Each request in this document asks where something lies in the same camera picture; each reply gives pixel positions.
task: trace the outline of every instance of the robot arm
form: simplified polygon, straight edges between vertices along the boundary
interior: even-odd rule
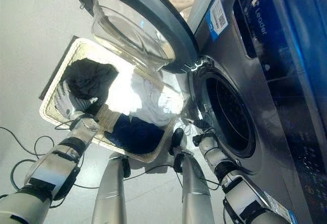
[[[79,160],[99,130],[83,112],[95,99],[75,98],[64,82],[55,100],[61,114],[74,119],[71,132],[31,166],[22,189],[0,201],[0,223],[43,223],[51,202],[67,196],[80,171]]]
[[[234,223],[288,223],[274,213],[266,195],[222,151],[213,133],[198,144],[225,193],[223,205]]]

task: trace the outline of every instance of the label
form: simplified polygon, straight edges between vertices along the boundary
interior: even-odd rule
[[[292,213],[292,211],[286,209],[283,205],[281,205],[277,200],[275,200],[272,196],[270,196],[268,193],[264,192],[267,196],[267,199],[270,203],[271,210],[275,212],[276,214],[282,216],[285,218],[289,223],[291,224],[297,224],[295,215]]]
[[[211,39],[215,41],[219,34],[227,27],[228,22],[221,0],[215,0],[210,10],[205,15],[206,23],[209,26]]]

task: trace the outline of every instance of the washing machine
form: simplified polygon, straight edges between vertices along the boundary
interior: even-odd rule
[[[168,0],[79,1],[102,45],[178,75],[189,118],[275,203],[326,222],[327,0],[211,0],[194,32]]]

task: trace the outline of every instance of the barcode sticker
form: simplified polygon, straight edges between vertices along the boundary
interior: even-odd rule
[[[211,37],[215,40],[228,25],[221,0],[214,1],[210,10],[206,13],[205,18],[209,26]]]

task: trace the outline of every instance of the robot finger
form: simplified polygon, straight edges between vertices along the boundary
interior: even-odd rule
[[[69,85],[66,82],[66,80],[62,83],[62,87],[63,87],[63,92],[65,95],[69,94],[71,92],[71,90],[69,89]]]
[[[59,84],[57,85],[56,94],[58,95],[58,98],[62,98],[62,97],[65,95],[61,83],[59,83]]]

